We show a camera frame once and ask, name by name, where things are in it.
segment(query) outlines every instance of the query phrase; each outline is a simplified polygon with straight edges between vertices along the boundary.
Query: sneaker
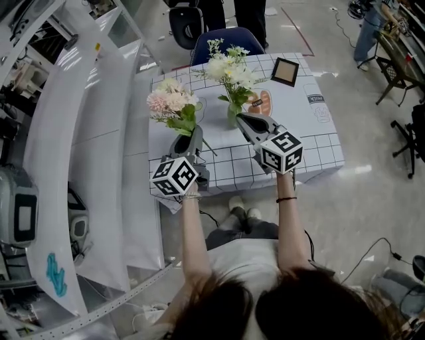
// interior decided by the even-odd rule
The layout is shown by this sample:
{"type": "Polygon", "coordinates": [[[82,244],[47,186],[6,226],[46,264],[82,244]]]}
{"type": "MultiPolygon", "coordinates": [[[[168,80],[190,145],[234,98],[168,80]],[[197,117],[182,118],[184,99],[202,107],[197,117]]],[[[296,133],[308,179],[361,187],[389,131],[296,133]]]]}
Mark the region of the sneaker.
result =
{"type": "Polygon", "coordinates": [[[257,218],[258,220],[261,220],[261,213],[257,208],[252,208],[248,210],[247,217],[248,218],[254,217],[254,218],[257,218]]]}
{"type": "MultiPolygon", "coordinates": [[[[358,61],[357,62],[357,66],[360,65],[361,63],[362,63],[361,61],[358,61]]],[[[360,69],[363,70],[363,71],[365,71],[365,72],[369,71],[368,62],[365,62],[362,66],[360,66],[360,69]]]]}
{"type": "Polygon", "coordinates": [[[228,200],[228,209],[230,211],[238,207],[245,210],[244,203],[242,202],[240,196],[233,196],[230,200],[228,200]]]}

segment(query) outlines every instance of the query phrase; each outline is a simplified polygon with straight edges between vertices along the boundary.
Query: blue chair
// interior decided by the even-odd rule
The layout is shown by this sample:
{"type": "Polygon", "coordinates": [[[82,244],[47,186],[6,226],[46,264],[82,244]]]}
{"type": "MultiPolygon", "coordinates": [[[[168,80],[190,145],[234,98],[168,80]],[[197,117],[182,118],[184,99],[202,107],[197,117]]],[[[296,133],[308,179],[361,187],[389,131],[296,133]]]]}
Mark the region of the blue chair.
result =
{"type": "Polygon", "coordinates": [[[265,54],[264,49],[258,42],[256,37],[248,30],[243,27],[235,27],[233,29],[217,29],[203,33],[197,41],[195,51],[192,56],[191,66],[204,64],[208,62],[210,58],[208,50],[208,40],[224,39],[224,42],[220,45],[221,52],[226,52],[226,49],[231,45],[240,46],[249,50],[248,55],[254,54],[265,54]]]}

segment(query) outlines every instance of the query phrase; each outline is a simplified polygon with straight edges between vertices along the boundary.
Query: gray floor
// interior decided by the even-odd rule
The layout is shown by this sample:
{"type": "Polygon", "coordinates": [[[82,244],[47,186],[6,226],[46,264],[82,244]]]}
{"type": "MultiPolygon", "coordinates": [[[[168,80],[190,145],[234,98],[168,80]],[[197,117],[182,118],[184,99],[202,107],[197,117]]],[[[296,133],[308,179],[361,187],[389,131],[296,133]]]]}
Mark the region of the gray floor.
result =
{"type": "MultiPolygon", "coordinates": [[[[224,2],[226,16],[233,16],[232,1],[224,2]]],[[[356,68],[353,48],[335,24],[335,12],[330,9],[332,6],[339,9],[340,25],[355,44],[360,21],[348,17],[346,0],[285,3],[268,0],[267,4],[278,10],[278,15],[266,18],[269,52],[311,54],[289,16],[315,55],[306,60],[325,96],[346,158],[344,168],[336,174],[297,188],[301,220],[313,238],[316,260],[343,279],[369,246],[383,236],[391,241],[393,251],[409,262],[414,255],[424,254],[425,166],[418,161],[414,179],[407,178],[410,168],[407,154],[396,159],[391,156],[401,148],[402,139],[390,128],[394,119],[402,124],[410,120],[419,94],[409,91],[399,108],[396,102],[401,100],[402,91],[393,89],[379,106],[375,105],[386,81],[377,64],[372,64],[369,72],[356,68]]],[[[166,10],[162,1],[145,0],[135,19],[147,37],[150,50],[168,71],[188,65],[190,56],[168,35],[166,10]],[[158,41],[162,35],[166,39],[158,41]]],[[[228,25],[236,25],[234,18],[230,18],[228,25]]],[[[274,188],[240,194],[247,207],[258,207],[264,219],[277,222],[274,188]]],[[[204,199],[201,208],[222,221],[228,213],[228,198],[230,195],[204,199]]],[[[167,209],[161,209],[161,215],[165,255],[179,257],[178,218],[167,209]]],[[[202,221],[206,234],[215,227],[205,215],[202,221]]],[[[409,265],[390,257],[384,242],[377,244],[369,256],[374,257],[363,261],[348,284],[368,286],[372,275],[387,266],[412,274],[409,265]]],[[[170,291],[175,292],[182,280],[181,273],[176,271],[170,276],[168,287],[164,283],[165,286],[155,288],[155,292],[141,294],[137,297],[138,303],[169,300],[170,291]]]]}

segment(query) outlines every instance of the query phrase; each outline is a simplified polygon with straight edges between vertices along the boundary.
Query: black office chair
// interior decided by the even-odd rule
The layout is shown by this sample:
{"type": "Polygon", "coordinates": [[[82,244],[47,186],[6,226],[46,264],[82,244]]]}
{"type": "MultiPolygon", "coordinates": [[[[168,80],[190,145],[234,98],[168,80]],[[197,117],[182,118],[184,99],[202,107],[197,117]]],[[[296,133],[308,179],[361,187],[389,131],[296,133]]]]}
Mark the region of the black office chair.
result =
{"type": "Polygon", "coordinates": [[[395,158],[403,151],[410,149],[412,172],[408,174],[408,178],[412,179],[415,158],[421,158],[425,162],[425,104],[413,107],[412,123],[407,124],[406,129],[403,129],[396,120],[391,122],[391,127],[393,129],[397,127],[407,141],[407,144],[397,152],[393,152],[392,156],[395,158]]]}
{"type": "Polygon", "coordinates": [[[199,0],[164,2],[170,7],[170,26],[176,43],[186,50],[193,50],[199,36],[205,31],[203,13],[197,7],[199,0]]]}

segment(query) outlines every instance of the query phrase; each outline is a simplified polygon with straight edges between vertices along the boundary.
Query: pink flower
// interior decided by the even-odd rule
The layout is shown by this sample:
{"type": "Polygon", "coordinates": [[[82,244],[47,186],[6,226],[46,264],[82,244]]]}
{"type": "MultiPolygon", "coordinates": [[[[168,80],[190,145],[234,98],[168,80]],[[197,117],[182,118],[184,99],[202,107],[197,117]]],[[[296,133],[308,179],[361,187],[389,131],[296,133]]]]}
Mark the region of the pink flower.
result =
{"type": "Polygon", "coordinates": [[[147,97],[147,104],[149,108],[154,112],[163,112],[167,107],[165,98],[158,92],[151,93],[147,97]]]}

